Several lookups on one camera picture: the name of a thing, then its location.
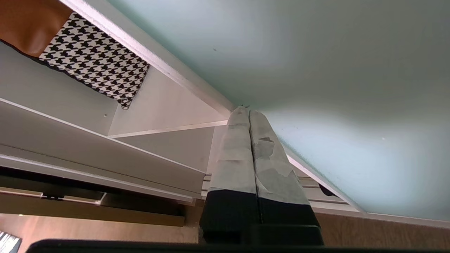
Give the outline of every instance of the white shelving unit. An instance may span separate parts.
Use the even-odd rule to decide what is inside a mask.
[[[0,165],[162,197],[201,198],[226,116],[150,68],[128,110],[0,43]]]

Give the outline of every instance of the white wall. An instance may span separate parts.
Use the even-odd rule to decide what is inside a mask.
[[[3,43],[0,43],[0,98],[105,135],[117,107],[115,100]]]

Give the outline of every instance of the ceiling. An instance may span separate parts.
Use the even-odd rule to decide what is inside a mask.
[[[450,1],[109,2],[365,211],[450,221]]]

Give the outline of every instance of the houndstooth cushion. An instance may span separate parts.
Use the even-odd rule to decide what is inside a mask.
[[[149,64],[77,13],[39,56],[52,67],[128,109]]]

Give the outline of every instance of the black object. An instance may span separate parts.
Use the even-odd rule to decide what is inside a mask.
[[[336,196],[336,194],[332,193],[330,190],[328,190],[327,188],[325,188],[323,185],[319,184],[320,189],[322,190],[322,192],[327,195],[327,196]]]
[[[443,250],[327,248],[321,246],[156,244],[119,241],[42,240],[26,253],[442,253]]]
[[[200,228],[208,244],[324,244],[310,205],[234,190],[208,192]]]

